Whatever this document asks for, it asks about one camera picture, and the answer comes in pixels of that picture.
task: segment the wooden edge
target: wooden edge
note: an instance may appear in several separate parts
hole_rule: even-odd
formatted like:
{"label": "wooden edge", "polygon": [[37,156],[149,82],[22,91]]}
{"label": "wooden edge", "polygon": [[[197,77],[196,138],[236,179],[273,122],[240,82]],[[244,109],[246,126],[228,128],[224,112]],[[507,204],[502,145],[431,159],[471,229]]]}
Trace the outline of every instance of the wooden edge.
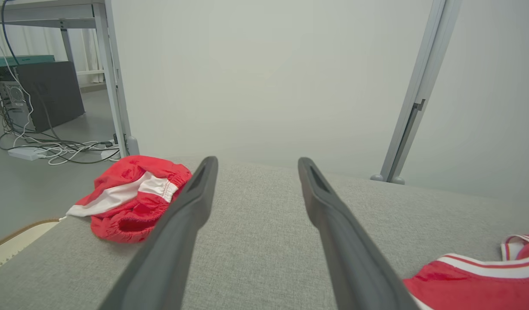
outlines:
{"label": "wooden edge", "polygon": [[29,224],[29,225],[25,226],[24,228],[19,229],[18,231],[14,232],[14,233],[11,233],[8,236],[4,237],[2,240],[0,240],[0,246],[2,244],[4,244],[6,241],[9,241],[10,239],[18,236],[20,233],[25,232],[25,231],[27,231],[27,230],[35,227],[35,226],[38,226],[38,225],[41,225],[41,224],[46,224],[46,223],[53,223],[53,222],[59,222],[59,218],[50,218],[49,220],[39,220],[38,222]]}

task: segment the red garment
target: red garment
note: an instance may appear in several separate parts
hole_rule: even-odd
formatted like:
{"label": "red garment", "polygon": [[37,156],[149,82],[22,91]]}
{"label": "red garment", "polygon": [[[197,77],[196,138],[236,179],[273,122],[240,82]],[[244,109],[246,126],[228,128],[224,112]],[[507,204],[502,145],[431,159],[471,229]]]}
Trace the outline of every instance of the red garment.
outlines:
{"label": "red garment", "polygon": [[93,233],[121,243],[144,241],[192,173],[148,156],[121,159],[94,181],[94,192],[67,215],[92,216]]}
{"label": "red garment", "polygon": [[404,280],[422,309],[529,310],[529,235],[502,244],[503,261],[447,254]]}

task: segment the gray fabric surface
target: gray fabric surface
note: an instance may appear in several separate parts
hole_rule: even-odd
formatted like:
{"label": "gray fabric surface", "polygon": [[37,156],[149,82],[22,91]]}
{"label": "gray fabric surface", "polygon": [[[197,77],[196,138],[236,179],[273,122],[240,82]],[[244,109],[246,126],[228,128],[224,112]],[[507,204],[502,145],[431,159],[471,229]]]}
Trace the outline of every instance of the gray fabric surface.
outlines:
{"label": "gray fabric surface", "polygon": [[[200,158],[174,161],[193,171]],[[499,260],[503,237],[529,233],[529,205],[325,176],[400,277],[450,252]],[[101,241],[68,217],[0,268],[0,309],[96,309],[138,247]],[[335,308],[295,168],[219,160],[183,308]]]}

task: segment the computer tower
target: computer tower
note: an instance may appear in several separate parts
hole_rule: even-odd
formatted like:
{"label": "computer tower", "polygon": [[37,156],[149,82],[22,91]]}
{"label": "computer tower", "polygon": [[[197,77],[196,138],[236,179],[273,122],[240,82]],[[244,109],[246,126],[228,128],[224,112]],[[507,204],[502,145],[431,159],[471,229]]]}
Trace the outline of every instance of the computer tower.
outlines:
{"label": "computer tower", "polygon": [[72,62],[30,63],[15,65],[11,69],[31,95],[33,109],[30,114],[28,95],[15,82],[8,68],[0,67],[0,94],[16,127],[29,123],[26,129],[42,132],[50,129],[50,124],[54,127],[61,125],[85,112]]}

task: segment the white desk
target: white desk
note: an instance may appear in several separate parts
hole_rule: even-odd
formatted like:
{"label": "white desk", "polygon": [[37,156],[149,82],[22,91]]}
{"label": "white desk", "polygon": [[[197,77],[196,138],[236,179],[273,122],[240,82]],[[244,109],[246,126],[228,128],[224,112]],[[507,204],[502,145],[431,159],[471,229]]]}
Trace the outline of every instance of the white desk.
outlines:
{"label": "white desk", "polygon": [[6,25],[60,28],[69,61],[73,61],[73,54],[67,29],[96,29],[115,133],[118,137],[121,157],[125,157],[127,155],[125,141],[119,137],[130,135],[130,129],[124,104],[111,0],[14,0],[6,3],[4,21]]}

